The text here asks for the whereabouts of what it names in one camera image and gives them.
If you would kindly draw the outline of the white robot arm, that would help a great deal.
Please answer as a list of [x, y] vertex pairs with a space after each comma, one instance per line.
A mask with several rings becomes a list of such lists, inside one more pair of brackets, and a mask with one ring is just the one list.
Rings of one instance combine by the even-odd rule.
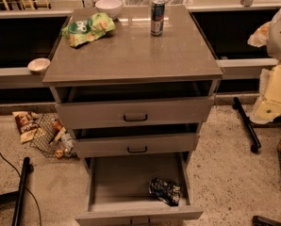
[[256, 99], [250, 120], [266, 124], [281, 116], [281, 9], [270, 22], [259, 27], [247, 43], [254, 47], [267, 47], [270, 57], [277, 60], [271, 69], [260, 74], [259, 96]]

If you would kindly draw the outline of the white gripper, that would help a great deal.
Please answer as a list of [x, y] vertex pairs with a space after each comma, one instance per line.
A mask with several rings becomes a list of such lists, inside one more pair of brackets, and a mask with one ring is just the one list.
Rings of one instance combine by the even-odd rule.
[[[247, 43], [254, 47], [268, 44], [270, 22], [260, 26]], [[259, 96], [250, 113], [250, 121], [266, 124], [281, 116], [281, 61], [271, 70], [263, 69], [260, 74]]]

